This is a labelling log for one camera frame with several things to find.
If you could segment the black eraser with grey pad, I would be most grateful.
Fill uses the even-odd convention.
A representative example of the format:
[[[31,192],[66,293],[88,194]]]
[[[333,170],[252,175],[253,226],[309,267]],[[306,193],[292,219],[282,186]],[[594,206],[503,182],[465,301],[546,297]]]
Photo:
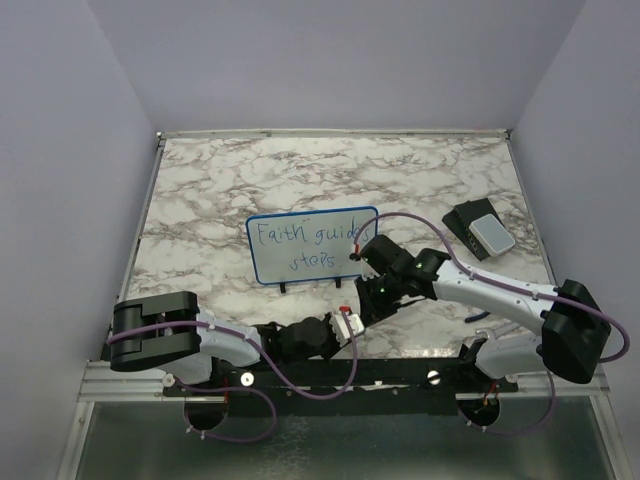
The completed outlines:
[[[455,205],[442,222],[479,261],[498,257],[516,245],[488,198]]]

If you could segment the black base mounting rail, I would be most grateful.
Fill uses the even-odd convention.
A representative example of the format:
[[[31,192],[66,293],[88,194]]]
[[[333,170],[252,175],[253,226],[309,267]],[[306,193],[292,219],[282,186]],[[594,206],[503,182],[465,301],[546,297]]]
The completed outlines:
[[[206,412],[218,408],[245,418],[267,417],[267,403],[254,393],[240,391],[241,375],[253,375],[252,387],[266,394],[278,415],[367,416],[429,414],[455,415],[458,395],[480,401],[489,390],[513,393],[518,387],[492,380],[471,362],[455,357],[360,359],[347,390],[335,399],[312,400],[296,393],[266,364],[233,367],[216,361],[211,380],[188,388],[178,383],[165,387],[163,395],[201,404]]]

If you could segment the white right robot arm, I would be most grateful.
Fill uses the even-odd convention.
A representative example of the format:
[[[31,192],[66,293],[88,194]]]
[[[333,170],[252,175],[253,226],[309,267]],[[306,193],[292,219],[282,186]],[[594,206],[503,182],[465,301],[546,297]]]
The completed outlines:
[[[461,383],[481,391],[494,379],[548,370],[575,383],[588,384],[611,333],[610,325],[583,284],[529,284],[486,271],[473,271],[452,255],[425,248],[416,256],[385,235],[352,254],[375,275],[356,283],[360,316],[372,326],[416,297],[456,302],[499,316],[525,334],[499,338],[490,334],[471,346],[472,359],[459,367]]]

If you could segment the aluminium table edge frame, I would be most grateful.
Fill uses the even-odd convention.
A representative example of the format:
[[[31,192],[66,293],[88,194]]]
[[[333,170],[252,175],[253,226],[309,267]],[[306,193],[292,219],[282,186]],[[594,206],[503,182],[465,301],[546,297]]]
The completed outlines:
[[[122,295],[196,292],[229,319],[291,322],[355,296],[350,283],[292,286],[254,278],[245,220],[253,214],[373,205],[438,221],[453,205],[491,199],[516,248],[491,264],[552,282],[503,133],[193,134],[161,138]],[[503,436],[457,416],[282,416],[253,445],[203,440],[156,371],[122,375],[87,365],[62,479],[627,479],[608,385],[542,375],[502,397]]]

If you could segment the blue framed small whiteboard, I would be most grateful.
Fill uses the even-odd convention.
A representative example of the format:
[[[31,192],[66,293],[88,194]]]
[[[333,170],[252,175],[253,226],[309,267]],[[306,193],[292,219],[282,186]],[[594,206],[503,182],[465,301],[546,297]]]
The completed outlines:
[[[378,230],[374,206],[253,215],[245,222],[256,281],[285,286],[361,274],[349,258]]]

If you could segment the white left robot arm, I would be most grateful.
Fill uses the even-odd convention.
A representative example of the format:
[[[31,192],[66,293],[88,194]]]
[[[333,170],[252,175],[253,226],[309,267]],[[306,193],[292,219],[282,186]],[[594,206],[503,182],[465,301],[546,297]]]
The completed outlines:
[[[281,326],[240,326],[216,319],[199,307],[195,293],[182,291],[127,300],[113,310],[110,367],[116,372],[159,368],[206,395],[220,385],[224,360],[249,367],[271,359],[291,364],[332,358],[358,329],[328,313]]]

